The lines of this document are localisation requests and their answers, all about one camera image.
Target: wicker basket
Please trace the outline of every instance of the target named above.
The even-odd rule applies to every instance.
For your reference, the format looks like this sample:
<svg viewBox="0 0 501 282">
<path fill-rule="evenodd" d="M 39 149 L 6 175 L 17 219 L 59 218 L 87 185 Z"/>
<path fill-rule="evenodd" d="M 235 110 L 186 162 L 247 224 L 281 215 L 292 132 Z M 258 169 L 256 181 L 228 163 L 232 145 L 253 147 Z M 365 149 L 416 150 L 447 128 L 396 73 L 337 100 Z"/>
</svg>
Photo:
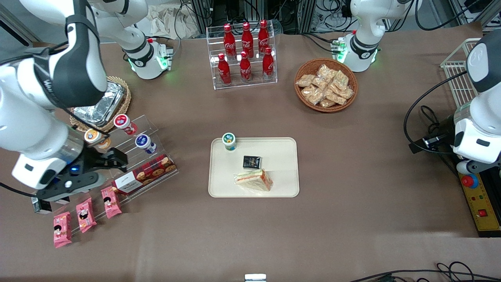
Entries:
<svg viewBox="0 0 501 282">
<path fill-rule="evenodd" d="M 125 90 L 125 97 L 122 98 L 122 101 L 120 102 L 120 105 L 118 106 L 118 110 L 115 113 L 115 116 L 118 114 L 121 114 L 121 113 L 126 113 L 127 109 L 129 108 L 130 99 L 131 99 L 129 86 L 127 85 L 127 83 L 125 83 L 125 81 L 123 79 L 116 77 L 116 76 L 108 76 L 107 79 L 108 79 L 108 81 L 115 82 L 115 83 L 122 85 L 122 87 Z M 89 129 L 88 126 L 79 122 L 78 120 L 76 120 L 72 116 L 70 116 L 70 122 L 72 125 L 76 125 L 77 130 L 79 130 L 79 131 L 86 132 Z M 114 124 L 113 124 L 113 118 L 112 118 L 105 126 L 96 127 L 96 128 L 98 128 L 104 132 L 108 132 L 113 128 L 113 126 L 114 126 Z"/>
<path fill-rule="evenodd" d="M 320 69 L 320 66 L 322 64 L 325 64 L 328 66 L 330 69 L 333 70 L 341 70 L 346 76 L 349 78 L 348 85 L 351 87 L 353 90 L 353 96 L 351 96 L 348 101 L 346 101 L 346 104 L 344 105 L 334 105 L 332 107 L 328 108 L 322 108 L 320 106 L 313 105 L 309 103 L 301 93 L 301 88 L 296 84 L 296 81 L 298 81 L 303 75 L 305 74 L 317 74 L 317 71 Z M 340 62 L 334 60 L 334 59 L 328 59 L 328 58 L 318 58 L 318 59 L 313 59 L 310 60 L 306 63 L 304 63 L 298 70 L 296 74 L 296 79 L 294 80 L 294 88 L 296 89 L 296 94 L 298 95 L 299 99 L 303 101 L 306 106 L 315 109 L 317 111 L 322 111 L 322 112 L 335 112 L 335 111 L 340 111 L 347 106 L 349 106 L 351 103 L 353 103 L 353 100 L 355 100 L 355 97 L 357 97 L 358 93 L 358 82 L 357 78 L 355 77 L 355 74 L 345 65 L 341 64 Z"/>
</svg>

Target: coca-cola bottle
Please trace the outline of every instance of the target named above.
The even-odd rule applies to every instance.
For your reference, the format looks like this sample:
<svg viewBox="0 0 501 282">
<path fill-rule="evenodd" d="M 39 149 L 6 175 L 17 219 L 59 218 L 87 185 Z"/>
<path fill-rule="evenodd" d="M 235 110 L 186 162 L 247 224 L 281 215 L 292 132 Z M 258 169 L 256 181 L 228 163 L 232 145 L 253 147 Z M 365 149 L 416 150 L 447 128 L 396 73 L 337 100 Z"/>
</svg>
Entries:
<svg viewBox="0 0 501 282">
<path fill-rule="evenodd" d="M 222 84 L 224 86 L 228 86 L 231 84 L 231 75 L 229 73 L 228 62 L 224 60 L 223 53 L 219 53 L 217 56 L 219 57 L 217 68 L 219 69 L 219 75 L 221 76 Z"/>
<path fill-rule="evenodd" d="M 229 24 L 224 25 L 224 49 L 226 50 L 226 56 L 228 61 L 236 60 L 236 46 L 235 46 L 235 36 L 231 33 L 231 26 Z"/>
<path fill-rule="evenodd" d="M 242 77 L 242 83 L 247 84 L 252 79 L 251 63 L 246 51 L 242 51 L 240 55 L 242 56 L 242 60 L 240 61 L 240 76 Z"/>
<path fill-rule="evenodd" d="M 271 80 L 273 78 L 273 56 L 272 48 L 265 48 L 265 56 L 263 57 L 263 78 Z"/>
<path fill-rule="evenodd" d="M 270 36 L 268 35 L 268 22 L 266 20 L 260 21 L 261 29 L 258 34 L 258 46 L 259 46 L 259 55 L 262 57 L 265 55 L 265 49 L 270 44 Z"/>
<path fill-rule="evenodd" d="M 242 49 L 247 53 L 249 58 L 254 57 L 254 39 L 251 34 L 251 25 L 248 22 L 243 24 Z"/>
</svg>

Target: brown paper tablecloth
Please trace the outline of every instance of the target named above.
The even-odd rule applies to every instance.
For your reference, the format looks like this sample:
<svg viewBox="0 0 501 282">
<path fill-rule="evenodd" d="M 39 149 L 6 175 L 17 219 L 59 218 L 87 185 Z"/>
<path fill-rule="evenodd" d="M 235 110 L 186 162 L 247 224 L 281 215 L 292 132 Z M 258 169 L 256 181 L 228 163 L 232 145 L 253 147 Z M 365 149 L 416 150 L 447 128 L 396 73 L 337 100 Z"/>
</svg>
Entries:
<svg viewBox="0 0 501 282">
<path fill-rule="evenodd" d="M 480 36 L 479 25 L 385 35 L 377 61 L 356 74 L 356 100 L 333 114 L 296 97 L 297 69 L 328 56 L 301 36 L 278 36 L 278 84 L 222 91 L 212 88 L 205 40 L 183 41 L 172 71 L 151 81 L 130 70 L 118 45 L 103 44 L 107 74 L 133 93 L 130 116 L 157 125 L 180 174 L 60 249 L 51 215 L 0 189 L 0 280 L 242 281 L 263 272 L 269 281 L 348 281 L 453 260 L 501 276 L 501 239 L 476 238 L 457 179 L 436 156 L 413 155 L 402 132 L 411 103 L 445 78 L 442 60 Z M 454 110 L 447 90 L 423 101 L 439 118 Z M 425 134 L 417 111 L 409 129 Z M 211 198 L 210 143 L 228 131 L 294 138 L 299 195 Z M 10 176 L 17 154 L 1 155 L 2 180 L 18 187 Z"/>
</svg>

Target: pink snack package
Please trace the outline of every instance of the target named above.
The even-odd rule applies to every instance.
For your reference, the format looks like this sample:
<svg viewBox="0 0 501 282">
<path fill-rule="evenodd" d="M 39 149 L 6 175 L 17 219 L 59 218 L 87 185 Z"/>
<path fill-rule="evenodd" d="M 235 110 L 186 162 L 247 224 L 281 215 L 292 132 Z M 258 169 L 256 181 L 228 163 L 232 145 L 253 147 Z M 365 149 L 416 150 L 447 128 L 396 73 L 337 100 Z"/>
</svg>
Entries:
<svg viewBox="0 0 501 282">
<path fill-rule="evenodd" d="M 83 203 L 77 205 L 77 216 L 78 224 L 82 233 L 97 224 L 94 220 L 94 215 L 92 214 L 92 198 L 89 198 Z"/>
<path fill-rule="evenodd" d="M 108 218 L 122 213 L 117 194 L 113 191 L 112 186 L 101 190 L 101 195 L 103 195 L 104 209 Z"/>
<path fill-rule="evenodd" d="M 69 212 L 54 217 L 54 247 L 59 248 L 71 243 L 70 219 Z"/>
</svg>

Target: yogurt lid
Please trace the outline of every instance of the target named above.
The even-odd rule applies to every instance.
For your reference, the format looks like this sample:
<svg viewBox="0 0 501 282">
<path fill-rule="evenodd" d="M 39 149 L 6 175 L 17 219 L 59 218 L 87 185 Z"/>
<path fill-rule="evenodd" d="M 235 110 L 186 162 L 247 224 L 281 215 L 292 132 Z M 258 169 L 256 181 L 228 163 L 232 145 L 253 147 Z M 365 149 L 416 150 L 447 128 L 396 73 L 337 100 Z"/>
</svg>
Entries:
<svg viewBox="0 0 501 282">
<path fill-rule="evenodd" d="M 89 129 L 85 132 L 84 139 L 89 143 L 94 143 L 95 141 L 101 139 L 101 133 L 94 129 Z"/>
<path fill-rule="evenodd" d="M 233 134 L 231 132 L 225 133 L 222 136 L 222 142 L 225 145 L 233 145 L 233 144 L 235 144 L 235 134 Z"/>
<path fill-rule="evenodd" d="M 136 146 L 140 149 L 146 149 L 150 146 L 151 140 L 150 137 L 146 134 L 141 134 L 136 137 Z"/>
<path fill-rule="evenodd" d="M 115 119 L 113 120 L 113 123 L 115 124 L 116 127 L 122 129 L 122 128 L 125 128 L 129 125 L 130 120 L 126 114 L 121 113 L 115 117 Z"/>
</svg>

